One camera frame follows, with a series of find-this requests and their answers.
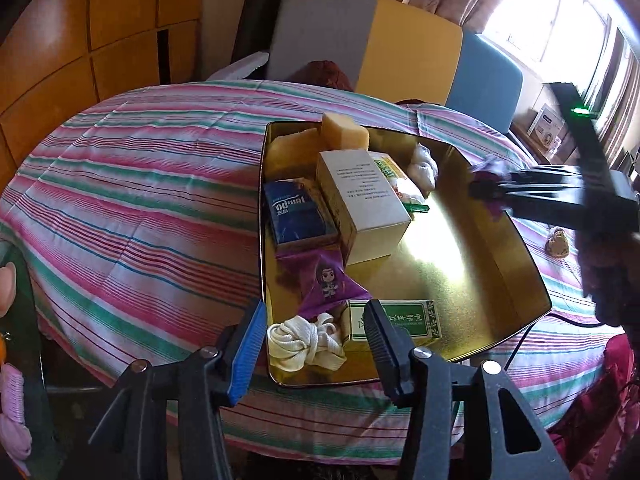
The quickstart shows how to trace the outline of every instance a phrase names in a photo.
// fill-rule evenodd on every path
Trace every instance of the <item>blue tissue pack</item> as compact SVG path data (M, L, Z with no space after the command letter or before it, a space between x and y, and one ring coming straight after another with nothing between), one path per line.
M264 184L276 253L293 253L338 239L331 213L316 184L307 178Z

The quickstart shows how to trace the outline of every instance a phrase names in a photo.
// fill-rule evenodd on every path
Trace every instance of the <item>yellow sponge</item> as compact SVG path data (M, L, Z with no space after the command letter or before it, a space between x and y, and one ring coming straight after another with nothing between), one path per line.
M331 150L369 149L369 131L345 115L324 114L320 134Z
M317 128L276 137L264 157L264 179L283 180L316 174L318 153L327 150Z

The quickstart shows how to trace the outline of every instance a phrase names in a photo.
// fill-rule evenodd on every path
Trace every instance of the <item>gold tin box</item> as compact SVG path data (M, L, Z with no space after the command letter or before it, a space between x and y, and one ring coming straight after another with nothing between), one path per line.
M319 123L276 122L266 129L263 152L276 137ZM369 128L369 149L385 152L405 169L416 142L431 150L438 164L436 191L428 213L416 213L391 256L346 267L346 272L379 300L433 300L442 338L430 348L459 361L510 338L551 310L546 287L524 241L508 215L494 221L484 205L467 195L469 163L450 144L382 128ZM313 175L300 175L313 178ZM298 295L276 281L269 213L260 192L262 298L268 324L296 315ZM369 351L346 353L331 372L308 366L284 372L269 366L281 386L339 386L375 381Z

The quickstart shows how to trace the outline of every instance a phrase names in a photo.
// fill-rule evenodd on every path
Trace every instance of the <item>metal screw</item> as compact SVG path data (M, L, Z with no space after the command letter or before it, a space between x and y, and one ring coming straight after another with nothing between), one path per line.
M432 355L433 352L425 346L417 346L416 348L414 348L414 356L416 356L418 359L428 359Z
M485 361L482 363L482 370L490 375L497 375L502 371L502 367L495 361Z
M213 359L214 357L217 357L219 353L220 352L218 352L218 349L215 346L203 346L200 349L200 357L203 359Z
M144 372L146 370L146 368L149 366L149 361L145 360L145 359L136 359L135 361L133 361L131 363L131 370L133 371L133 373L135 374L140 374L142 372Z

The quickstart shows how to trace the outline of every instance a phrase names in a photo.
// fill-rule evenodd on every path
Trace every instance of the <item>green and white box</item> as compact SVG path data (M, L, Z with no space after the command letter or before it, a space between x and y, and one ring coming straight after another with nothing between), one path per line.
M416 346L440 339L440 321L432 300L384 300L380 303L391 324L407 329ZM369 350L362 317L366 304L367 300L349 300L340 316L344 351Z

